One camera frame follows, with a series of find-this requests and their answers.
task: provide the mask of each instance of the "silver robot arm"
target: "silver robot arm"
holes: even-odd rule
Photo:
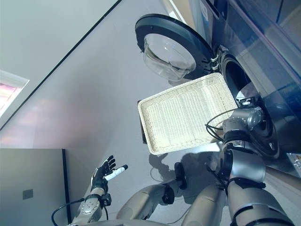
[[[266,166],[248,132],[261,119],[262,110],[256,107],[236,109],[223,122],[224,142],[216,173],[227,182],[231,225],[292,226],[280,204],[264,190]]]

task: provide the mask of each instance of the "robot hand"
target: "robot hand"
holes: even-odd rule
[[[96,188],[102,188],[105,193],[108,192],[108,181],[124,172],[128,166],[123,165],[122,167],[115,169],[115,159],[111,155],[107,158],[99,168],[95,169],[93,176],[91,177],[91,191]]]

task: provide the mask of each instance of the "wall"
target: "wall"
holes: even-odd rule
[[[147,13],[165,11],[159,0],[123,0],[0,132],[2,148],[66,148],[71,200],[84,195],[106,155],[119,153],[123,164],[135,151],[146,156],[137,156],[137,167],[148,161],[137,100],[170,86],[145,66],[136,44],[135,23]]]
[[[29,79],[0,127],[116,0],[1,0],[0,69]]]
[[[33,197],[23,200],[23,191]],[[65,203],[61,149],[0,149],[0,225],[51,226],[51,213]],[[55,216],[67,225],[66,210]]]

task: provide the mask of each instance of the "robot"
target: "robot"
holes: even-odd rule
[[[210,126],[210,121],[206,125],[207,131],[223,143],[219,159],[206,166],[218,184],[209,185],[197,196],[182,226],[218,226],[226,200],[231,226],[294,225],[273,195],[264,190],[266,166],[250,139],[250,131],[264,119],[264,112],[252,98],[242,99],[240,103],[240,107],[223,122],[222,128]],[[214,129],[223,130],[223,138]],[[158,204],[172,204],[178,189],[187,187],[182,165],[175,164],[175,179],[136,192],[121,208],[116,220],[98,222],[102,209],[106,211],[105,207],[111,204],[108,181],[127,169],[127,165],[118,169],[114,169],[115,166],[115,159],[110,156],[95,170],[91,192],[80,200],[84,203],[71,226],[165,225],[146,219]]]

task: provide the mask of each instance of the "black cable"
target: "black cable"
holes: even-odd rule
[[[206,166],[206,169],[210,172],[210,173],[212,173],[213,174],[213,176],[218,180],[218,182],[220,182],[220,184],[223,186],[223,188],[225,189],[225,192],[227,193],[227,187],[226,187],[226,185],[225,185],[225,183],[222,181],[222,179],[220,179],[219,177],[218,177],[218,175],[216,175],[216,173],[215,173],[215,171],[214,170],[212,170],[212,169],[210,169],[210,167],[205,163],[205,166]]]
[[[218,127],[215,127],[215,126],[211,126],[211,125],[208,125],[208,127],[210,127],[210,128],[213,128],[213,129],[218,129],[218,130],[222,130],[222,128],[218,128]]]
[[[107,216],[107,220],[109,220],[109,215],[108,215],[108,211],[107,211],[107,208],[104,206],[104,211],[105,211],[105,215]]]
[[[211,126],[211,125],[209,125],[209,123],[211,123],[211,122],[212,122],[214,119],[216,119],[217,117],[219,117],[219,116],[221,116],[221,115],[223,115],[223,114],[225,114],[225,113],[232,112],[232,111],[234,111],[235,109],[236,109],[236,108],[231,109],[231,110],[227,110],[227,111],[225,111],[225,112],[222,112],[222,113],[218,114],[217,116],[213,117],[212,119],[210,119],[209,122],[207,122],[207,124],[205,124],[207,132],[208,132],[212,137],[214,137],[215,139],[220,140],[220,141],[223,142],[223,141],[224,141],[223,138],[221,138],[216,132],[213,131],[213,129],[221,130],[222,128],[218,128],[218,127],[215,127],[215,126]]]
[[[84,201],[85,199],[84,198],[81,198],[81,199],[78,199],[76,201],[73,201],[73,202],[69,202],[69,203],[66,203],[65,205],[63,206],[60,206],[59,208],[57,208],[55,211],[53,211],[53,213],[51,214],[51,221],[53,223],[54,226],[58,226],[57,223],[55,222],[55,213],[58,212],[60,209],[64,208],[65,206],[69,206],[71,204],[75,204],[75,203],[78,203],[78,202],[82,202]]]
[[[221,138],[218,134],[216,134],[209,126],[207,126],[207,125],[205,125],[205,126],[206,126],[207,132],[208,132],[212,137],[214,137],[214,138],[217,139],[217,140],[223,141],[222,138]]]

